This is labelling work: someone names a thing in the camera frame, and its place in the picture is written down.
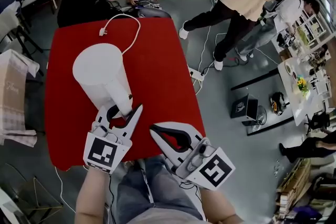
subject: desk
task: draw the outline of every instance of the desk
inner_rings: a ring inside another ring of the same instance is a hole
[[[177,121],[193,125],[205,135],[195,91],[173,21],[140,18],[134,46],[124,55],[124,66],[134,97],[133,107],[143,112],[132,136],[133,146],[124,161],[161,154],[152,140],[153,123]],[[72,75],[76,57],[87,47],[110,43],[124,51],[133,41],[138,24],[133,19],[112,20],[108,34],[98,33],[106,21],[57,29],[49,56],[46,78],[45,127],[52,163],[61,170],[83,165],[88,131],[97,115]],[[122,119],[111,125],[122,124]]]
[[[293,113],[292,117],[283,120],[279,123],[268,126],[266,128],[263,128],[261,130],[249,133],[248,135],[254,135],[257,133],[265,132],[267,130],[274,129],[278,126],[284,125],[291,121],[295,121],[296,126],[298,126],[305,119],[306,114],[311,114],[311,110],[313,109],[312,106],[317,99],[316,92],[313,89],[309,89],[310,91],[309,93],[307,93],[306,97],[303,97],[300,92],[296,93],[297,92],[296,88],[298,86],[296,85],[294,78],[291,75],[289,75],[289,73],[286,71],[286,63],[289,64],[289,66],[292,68],[292,70],[296,72],[297,75],[303,76],[304,78],[308,77],[308,72],[306,71],[305,67],[307,63],[300,62],[298,58],[289,58],[286,61],[279,64],[278,68],[268,72],[267,74],[231,88],[231,90],[240,89],[253,83],[256,83],[258,81],[270,78],[272,76],[280,75],[287,97],[289,99],[289,106]]]

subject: black pants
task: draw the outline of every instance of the black pants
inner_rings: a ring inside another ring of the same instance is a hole
[[[285,155],[291,162],[294,162],[297,158],[324,158],[335,152],[323,147],[316,147],[317,141],[321,141],[321,139],[307,138],[300,146],[285,149]]]
[[[215,59],[221,62],[226,57],[226,53],[253,29],[256,22],[246,19],[236,10],[229,9],[221,1],[218,1],[210,12],[201,13],[192,20],[187,21],[184,24],[184,30],[193,31],[197,28],[216,25],[228,19],[231,19],[231,22],[226,36],[217,43],[215,48]]]

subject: white sneaker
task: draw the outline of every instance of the white sneaker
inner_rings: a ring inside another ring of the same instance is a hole
[[[247,55],[241,55],[241,54],[238,52],[238,49],[237,49],[237,48],[235,48],[235,51],[236,51],[236,53],[238,54],[238,56],[240,57],[240,59],[241,59],[242,61],[244,61],[244,62],[247,61]]]
[[[180,31],[178,32],[178,35],[179,35],[180,38],[182,38],[182,39],[187,39],[188,34],[189,34],[188,31],[184,30],[184,24],[185,24],[185,22],[183,23],[182,28],[181,28]]]
[[[216,70],[221,71],[223,69],[223,61],[221,61],[221,62],[216,61],[215,52],[212,53],[212,56],[214,57],[214,60],[215,60],[214,61],[214,66],[215,66]]]

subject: jeans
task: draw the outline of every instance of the jeans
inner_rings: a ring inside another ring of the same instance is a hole
[[[244,44],[237,46],[240,55],[248,55],[253,52],[253,49],[259,48],[269,43],[274,37],[278,35],[275,28],[274,19],[268,18],[266,24],[263,25],[259,31],[251,36]]]
[[[214,53],[216,61],[221,62],[238,41],[253,29],[256,22],[246,19],[236,10],[229,9],[221,1],[218,1],[210,12],[201,13],[185,22],[183,28],[186,31],[193,31],[197,28],[219,24],[228,19],[231,19],[229,29],[225,38],[216,45]]]
[[[147,185],[140,166],[136,163],[118,185],[118,224],[126,224],[153,207],[183,211],[203,220],[187,194],[165,168],[161,156],[146,159],[145,169],[154,203],[150,203]]]

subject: hair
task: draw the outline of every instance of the hair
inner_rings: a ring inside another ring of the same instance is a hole
[[[315,14],[318,14],[320,12],[320,3],[318,3],[317,0],[303,0],[303,1],[311,5]]]

